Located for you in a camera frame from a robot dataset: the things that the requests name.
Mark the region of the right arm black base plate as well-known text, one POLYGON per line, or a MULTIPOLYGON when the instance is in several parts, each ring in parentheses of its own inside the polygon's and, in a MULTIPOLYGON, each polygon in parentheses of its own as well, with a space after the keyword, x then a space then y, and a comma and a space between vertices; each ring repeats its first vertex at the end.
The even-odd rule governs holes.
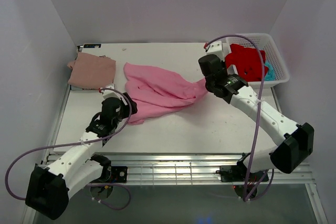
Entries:
MULTIPOLYGON (((246 180, 246 172, 246 168, 241 168, 238 165, 223 165, 215 173, 220 176, 221 182, 244 182, 246 180)), ((258 182, 260 180, 261 182, 268 182, 268 174, 264 174, 263 171, 249 174, 249 182, 258 182)))

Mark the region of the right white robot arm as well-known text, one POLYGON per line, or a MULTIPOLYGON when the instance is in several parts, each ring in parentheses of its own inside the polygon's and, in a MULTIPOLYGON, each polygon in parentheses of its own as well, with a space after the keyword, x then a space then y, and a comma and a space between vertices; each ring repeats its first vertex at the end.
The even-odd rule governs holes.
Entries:
POLYGON ((298 124, 266 101, 258 99, 257 93, 244 79, 227 73, 225 63, 216 55, 203 56, 198 63, 207 91, 245 113, 275 144, 267 150, 244 154, 236 165, 221 166, 218 172, 222 181, 261 179, 266 182, 265 170, 278 169, 290 174, 312 154, 314 128, 309 123, 298 124))

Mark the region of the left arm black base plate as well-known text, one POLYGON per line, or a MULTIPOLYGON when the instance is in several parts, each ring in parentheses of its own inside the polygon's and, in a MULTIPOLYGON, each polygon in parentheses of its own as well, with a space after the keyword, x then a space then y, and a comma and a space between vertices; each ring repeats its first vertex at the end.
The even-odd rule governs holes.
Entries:
POLYGON ((128 168, 126 166, 113 166, 111 161, 102 155, 93 155, 90 159, 99 163, 102 167, 100 177, 93 180, 93 183, 126 183, 128 168))

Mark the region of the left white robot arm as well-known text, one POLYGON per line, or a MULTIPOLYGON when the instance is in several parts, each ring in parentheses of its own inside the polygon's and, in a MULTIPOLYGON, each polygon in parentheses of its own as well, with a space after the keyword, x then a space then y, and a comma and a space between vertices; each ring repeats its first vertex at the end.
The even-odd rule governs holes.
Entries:
POLYGON ((101 111, 93 116, 82 137, 60 158, 31 173, 25 204, 55 220, 66 210, 69 200, 88 184, 112 192, 110 160, 96 152, 115 134, 123 120, 137 113, 137 104, 125 92, 104 88, 101 111))

